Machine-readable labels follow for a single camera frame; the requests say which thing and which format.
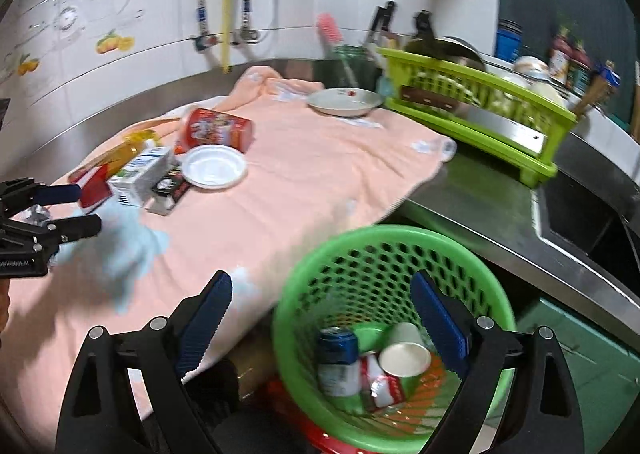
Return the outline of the white milk carton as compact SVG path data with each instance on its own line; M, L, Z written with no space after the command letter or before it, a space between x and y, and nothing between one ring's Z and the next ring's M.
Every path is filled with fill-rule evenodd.
M171 165L170 147L149 148L122 167L107 183L119 204L142 207Z

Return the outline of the yellow drink bottle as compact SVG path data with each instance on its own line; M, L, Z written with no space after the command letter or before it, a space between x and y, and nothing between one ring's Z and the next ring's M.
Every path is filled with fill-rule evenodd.
M157 136L154 130L146 129L130 133L115 148L105 151L94 159L90 159L89 162L72 171L67 180L79 183L82 178L89 174L97 174L99 178L107 180L118 173L122 167L142 151L155 148L159 144L160 137Z

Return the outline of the white paper cup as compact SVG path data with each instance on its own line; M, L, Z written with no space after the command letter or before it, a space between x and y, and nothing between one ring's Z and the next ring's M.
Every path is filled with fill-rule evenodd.
M413 378L425 373L432 363L419 329L410 322L390 326L385 332L378 363L387 374Z

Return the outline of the red cola can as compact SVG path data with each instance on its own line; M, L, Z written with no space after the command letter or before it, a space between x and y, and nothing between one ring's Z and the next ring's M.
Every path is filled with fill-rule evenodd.
M382 369L374 352L365 353L359 361L360 394L368 412L383 411L406 401L400 379Z

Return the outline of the red noodle cup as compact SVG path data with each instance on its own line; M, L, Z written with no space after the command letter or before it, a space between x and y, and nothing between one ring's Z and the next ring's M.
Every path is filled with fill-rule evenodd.
M254 123L249 119L195 107L183 115L175 153L184 154L205 144L217 144L245 153L254 142Z

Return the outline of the blue silver drink can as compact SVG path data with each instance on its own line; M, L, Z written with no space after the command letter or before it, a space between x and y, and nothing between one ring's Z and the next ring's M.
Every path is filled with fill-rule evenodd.
M319 387L326 396L349 398L359 393L359 344L351 329L340 326L321 329L314 359Z

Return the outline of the grey paper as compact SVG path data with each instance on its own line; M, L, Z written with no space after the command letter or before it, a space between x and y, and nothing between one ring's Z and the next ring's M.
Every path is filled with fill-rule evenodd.
M16 218L21 222L37 227L45 227L52 220L51 213L47 207L38 204L26 208Z

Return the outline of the red snack box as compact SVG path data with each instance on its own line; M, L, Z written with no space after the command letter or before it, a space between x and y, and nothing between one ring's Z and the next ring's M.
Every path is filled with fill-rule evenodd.
M107 183L106 164L84 167L70 175L70 182L80 187L78 205L85 214L89 214L112 196Z

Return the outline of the white plastic lid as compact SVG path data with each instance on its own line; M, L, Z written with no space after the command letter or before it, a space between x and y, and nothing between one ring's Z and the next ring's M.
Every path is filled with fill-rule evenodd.
M186 153L181 170L196 188L224 190L241 182L248 166L241 152L225 145L205 144Z

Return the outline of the lime green dish rack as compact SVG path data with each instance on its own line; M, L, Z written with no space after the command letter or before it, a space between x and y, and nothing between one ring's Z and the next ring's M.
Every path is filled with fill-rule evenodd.
M378 53L386 60L387 76L395 89L395 96L386 100L386 107L390 110L502 159L520 171L521 183L529 188L556 176L558 167L554 155L576 124L576 116L562 104L504 78L457 63L399 49L380 48ZM402 101L399 96L402 86L418 87L471 103L536 129L547 137L544 148L534 156L500 137L487 135L477 126Z

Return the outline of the white ceramic plate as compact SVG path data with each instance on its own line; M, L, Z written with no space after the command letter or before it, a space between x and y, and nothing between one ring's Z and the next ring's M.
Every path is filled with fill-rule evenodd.
M321 89L307 96L307 103L315 111L336 117L355 118L381 107L384 97L362 88L336 87Z

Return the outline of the pink brush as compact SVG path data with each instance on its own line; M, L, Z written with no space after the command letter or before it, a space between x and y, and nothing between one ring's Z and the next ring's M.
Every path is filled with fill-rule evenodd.
M340 46L344 42L341 29L332 14L319 14L317 26L323 39L332 46Z

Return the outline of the dark green utensil holder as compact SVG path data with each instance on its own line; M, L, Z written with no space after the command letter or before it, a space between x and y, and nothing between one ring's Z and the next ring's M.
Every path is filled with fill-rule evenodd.
M358 87L374 90L382 69L369 50L343 45L330 51L329 57L312 63L314 80L326 88Z

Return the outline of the teal soap bottle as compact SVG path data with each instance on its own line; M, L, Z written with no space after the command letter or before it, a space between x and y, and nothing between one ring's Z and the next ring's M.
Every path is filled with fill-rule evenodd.
M395 96L393 81L390 77L384 74L378 77L378 81L376 82L376 92L383 98L393 98L393 96Z

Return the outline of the blue container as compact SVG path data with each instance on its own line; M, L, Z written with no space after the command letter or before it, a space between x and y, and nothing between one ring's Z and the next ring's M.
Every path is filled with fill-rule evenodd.
M498 22L495 56L506 62L514 62L520 55L522 27L518 23L500 19Z

